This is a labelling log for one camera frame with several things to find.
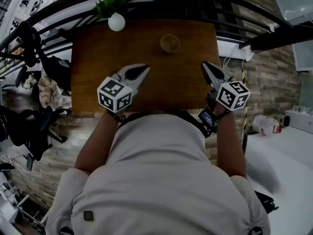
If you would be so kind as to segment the white flower bunch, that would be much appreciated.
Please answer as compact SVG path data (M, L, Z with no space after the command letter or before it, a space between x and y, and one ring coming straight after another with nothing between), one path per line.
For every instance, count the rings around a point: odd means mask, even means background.
M28 78L26 78L25 82L23 83L22 87L24 89L33 89L33 87L37 84L37 80L35 78L34 73L31 73Z

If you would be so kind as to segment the yellow black striped tape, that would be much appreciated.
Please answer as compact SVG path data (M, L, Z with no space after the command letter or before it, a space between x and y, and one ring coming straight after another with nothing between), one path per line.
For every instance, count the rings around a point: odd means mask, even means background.
M242 67L242 81L243 84L246 86L246 76L245 76L245 69ZM242 128L242 137L241 137L241 143L244 142L244 132L246 130L246 124L247 124L247 105L245 103L244 105L244 118L243 118L243 128Z

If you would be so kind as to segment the white storage box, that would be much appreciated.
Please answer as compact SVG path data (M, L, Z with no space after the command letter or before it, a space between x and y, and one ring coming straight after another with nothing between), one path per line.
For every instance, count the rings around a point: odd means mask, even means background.
M285 115L290 117L290 127L313 134L313 112L310 108L293 106L285 111Z

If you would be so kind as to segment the black waist device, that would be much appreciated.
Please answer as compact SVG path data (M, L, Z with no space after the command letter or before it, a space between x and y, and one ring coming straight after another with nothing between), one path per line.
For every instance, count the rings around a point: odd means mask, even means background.
M210 111L208 108L205 108L199 113L198 118L200 119L201 124L205 130L205 138L208 138L213 133L217 133L217 122L212 111Z

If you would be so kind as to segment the black office chair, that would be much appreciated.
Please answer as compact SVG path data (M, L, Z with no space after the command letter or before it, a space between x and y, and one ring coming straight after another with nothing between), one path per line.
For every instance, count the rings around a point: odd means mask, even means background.
M71 110L61 108L54 111L51 107L47 107L40 111L28 109L16 113L0 106L0 123L4 125L6 135L15 146L24 145L29 151L24 156L27 160L27 170L31 171L33 162L40 161L43 153L52 147L52 144L48 142L48 137L59 143L67 141L65 136L54 134L49 130L62 113L69 115Z

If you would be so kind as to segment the white wooden rack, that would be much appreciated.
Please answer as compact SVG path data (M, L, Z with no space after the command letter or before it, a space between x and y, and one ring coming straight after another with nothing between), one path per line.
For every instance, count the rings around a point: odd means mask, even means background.
M23 219L40 233L45 233L46 212L33 200L30 195L25 195L17 204L15 208Z

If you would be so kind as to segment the small wooden bowl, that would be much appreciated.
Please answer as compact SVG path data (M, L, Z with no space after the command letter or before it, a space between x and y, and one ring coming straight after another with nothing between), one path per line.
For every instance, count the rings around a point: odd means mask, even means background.
M165 52L174 53L180 48L180 40L173 34L166 34L161 37L160 46Z

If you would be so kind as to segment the small black white device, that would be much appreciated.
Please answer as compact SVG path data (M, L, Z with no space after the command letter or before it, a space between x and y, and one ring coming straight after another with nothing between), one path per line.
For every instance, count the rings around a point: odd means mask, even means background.
M276 120L279 122L280 126L288 127L290 124L290 116L287 115L277 115Z

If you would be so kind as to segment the dark wooden post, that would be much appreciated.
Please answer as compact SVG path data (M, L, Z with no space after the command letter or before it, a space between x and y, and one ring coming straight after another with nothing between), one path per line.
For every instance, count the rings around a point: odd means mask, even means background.
M313 40L313 26L298 24L280 26L274 32L266 32L239 44L239 49L250 46L251 51L263 52L279 47Z

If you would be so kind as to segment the white ceramic vase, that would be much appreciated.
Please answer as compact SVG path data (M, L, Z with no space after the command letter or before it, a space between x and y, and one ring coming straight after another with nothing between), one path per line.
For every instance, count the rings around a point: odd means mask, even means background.
M110 18L108 18L108 26L112 31L119 32L125 27L125 19L122 15L115 12Z

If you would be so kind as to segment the black hanging bag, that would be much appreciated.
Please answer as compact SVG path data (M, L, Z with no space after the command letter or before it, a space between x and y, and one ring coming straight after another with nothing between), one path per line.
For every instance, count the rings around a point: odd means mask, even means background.
M42 50L41 38L35 28L28 22L21 22L17 28L17 36L23 41L23 56L27 66L33 67L39 57L46 75L54 80L61 89L71 90L71 67L67 60L58 57L47 57Z

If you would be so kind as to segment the person's white shirt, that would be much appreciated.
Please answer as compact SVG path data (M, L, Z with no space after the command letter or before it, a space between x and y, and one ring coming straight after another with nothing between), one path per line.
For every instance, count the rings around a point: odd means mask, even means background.
M93 222L84 220L87 210ZM270 224L247 177L209 161L198 128L152 115L117 128L106 163L90 175L75 167L62 174L45 232L270 235Z

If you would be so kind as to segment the black curved railing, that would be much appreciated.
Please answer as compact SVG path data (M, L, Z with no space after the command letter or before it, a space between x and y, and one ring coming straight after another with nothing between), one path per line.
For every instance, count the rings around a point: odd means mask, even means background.
M26 66L23 41L17 36L28 22L41 38L47 56L71 59L76 36L108 19L98 18L100 0L0 0L0 75ZM253 0L126 0L125 20L175 19L214 25L219 42L239 44L280 26L293 27Z

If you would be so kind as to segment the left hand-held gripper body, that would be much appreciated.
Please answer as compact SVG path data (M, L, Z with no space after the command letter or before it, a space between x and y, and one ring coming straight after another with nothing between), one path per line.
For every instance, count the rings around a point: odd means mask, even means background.
M132 103L133 90L117 74L106 77L97 88L98 103L113 113Z

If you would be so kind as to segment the beige crumpled cloth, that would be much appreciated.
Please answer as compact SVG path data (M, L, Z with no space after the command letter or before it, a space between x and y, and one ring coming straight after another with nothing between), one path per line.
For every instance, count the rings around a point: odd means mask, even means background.
M53 111L71 109L71 92L63 90L56 81L44 75L38 83L39 100L44 108L50 107Z

